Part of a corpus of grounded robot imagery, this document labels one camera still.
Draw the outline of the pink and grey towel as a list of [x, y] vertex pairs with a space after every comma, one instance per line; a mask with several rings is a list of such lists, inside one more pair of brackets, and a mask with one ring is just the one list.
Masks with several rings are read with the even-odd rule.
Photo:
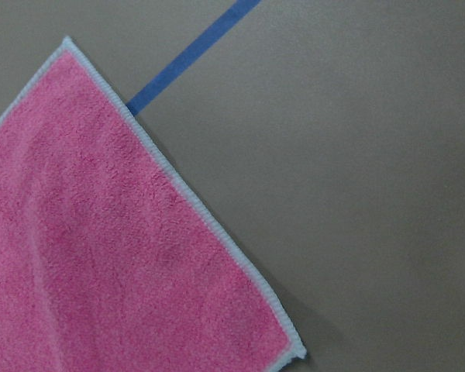
[[65, 38], [0, 116], [0, 371], [278, 371], [275, 292]]

